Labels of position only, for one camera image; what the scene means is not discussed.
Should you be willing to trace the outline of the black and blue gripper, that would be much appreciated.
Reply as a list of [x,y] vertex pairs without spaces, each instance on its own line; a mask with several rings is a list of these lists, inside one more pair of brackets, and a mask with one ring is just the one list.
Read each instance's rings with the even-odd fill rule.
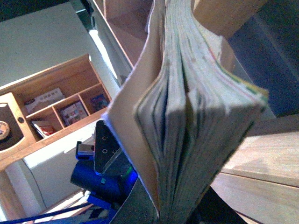
[[76,159],[76,174],[80,176],[137,176],[103,120],[96,123],[92,144],[77,142]]

